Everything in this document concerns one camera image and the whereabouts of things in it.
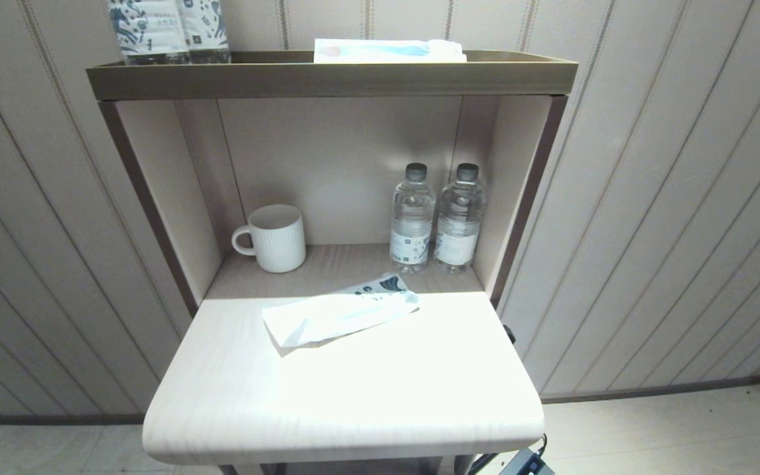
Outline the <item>white floral plastic bag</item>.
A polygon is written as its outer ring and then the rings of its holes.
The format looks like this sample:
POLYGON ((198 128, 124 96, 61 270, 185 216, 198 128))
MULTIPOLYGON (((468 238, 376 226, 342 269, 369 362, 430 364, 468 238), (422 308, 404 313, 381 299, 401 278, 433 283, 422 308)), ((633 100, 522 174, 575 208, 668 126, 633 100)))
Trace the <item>white floral plastic bag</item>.
POLYGON ((383 276, 264 309, 263 322, 278 348, 293 350, 323 344, 410 315, 420 296, 399 274, 383 276))

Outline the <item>clear plastic water bottle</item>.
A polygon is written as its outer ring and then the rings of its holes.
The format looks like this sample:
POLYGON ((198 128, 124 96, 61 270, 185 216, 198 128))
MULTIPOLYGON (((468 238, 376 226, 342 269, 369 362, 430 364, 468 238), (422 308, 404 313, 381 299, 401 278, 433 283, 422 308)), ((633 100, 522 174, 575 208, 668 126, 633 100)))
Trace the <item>clear plastic water bottle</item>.
POLYGON ((479 175, 479 166, 462 163, 457 167, 455 178, 441 190, 434 261, 443 272, 464 272, 476 252, 488 201, 479 175))
POLYGON ((413 274, 426 267, 435 212, 435 191, 426 180, 428 167, 406 166, 404 180, 393 192, 390 259, 399 273, 413 274))

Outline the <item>white ribbed mug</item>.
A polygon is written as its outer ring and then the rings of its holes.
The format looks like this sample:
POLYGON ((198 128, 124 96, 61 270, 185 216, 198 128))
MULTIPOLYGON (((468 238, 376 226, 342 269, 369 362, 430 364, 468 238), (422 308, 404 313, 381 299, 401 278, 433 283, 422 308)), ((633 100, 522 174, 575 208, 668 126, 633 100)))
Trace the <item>white ribbed mug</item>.
POLYGON ((240 255, 256 259, 266 272, 293 271, 307 256, 303 214, 292 205, 257 208, 247 217, 247 225, 235 229, 230 243, 240 255))

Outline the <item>beige wooden shelf unit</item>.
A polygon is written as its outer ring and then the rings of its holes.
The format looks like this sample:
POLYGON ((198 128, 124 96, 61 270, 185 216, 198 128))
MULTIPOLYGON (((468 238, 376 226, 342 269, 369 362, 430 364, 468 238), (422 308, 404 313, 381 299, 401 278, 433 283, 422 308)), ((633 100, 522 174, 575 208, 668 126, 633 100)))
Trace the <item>beige wooden shelf unit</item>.
POLYGON ((239 51, 227 64, 86 74, 192 315, 144 417, 145 451, 236 475, 464 475, 544 432, 539 392, 499 313, 578 63, 467 51, 467 63, 316 64, 239 51), (393 187, 464 162, 488 193, 473 262, 404 276, 398 321, 278 348, 262 312, 392 272, 393 187), (263 270, 230 238, 268 205, 303 214, 305 261, 263 270))

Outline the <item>white tissue pack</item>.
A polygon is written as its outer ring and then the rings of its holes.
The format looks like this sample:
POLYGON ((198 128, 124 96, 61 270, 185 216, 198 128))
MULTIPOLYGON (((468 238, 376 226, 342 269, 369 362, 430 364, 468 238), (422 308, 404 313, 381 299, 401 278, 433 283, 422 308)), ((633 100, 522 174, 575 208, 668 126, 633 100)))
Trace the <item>white tissue pack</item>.
POLYGON ((316 39, 316 64, 467 63, 462 46, 449 40, 316 39))

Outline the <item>blue electronic device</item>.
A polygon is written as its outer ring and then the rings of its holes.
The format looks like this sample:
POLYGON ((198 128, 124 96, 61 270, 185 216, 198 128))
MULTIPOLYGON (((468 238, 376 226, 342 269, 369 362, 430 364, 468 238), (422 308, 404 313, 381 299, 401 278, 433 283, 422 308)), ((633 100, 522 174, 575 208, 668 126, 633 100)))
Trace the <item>blue electronic device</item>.
POLYGON ((498 475, 555 475, 538 451, 524 449, 505 463, 498 475))

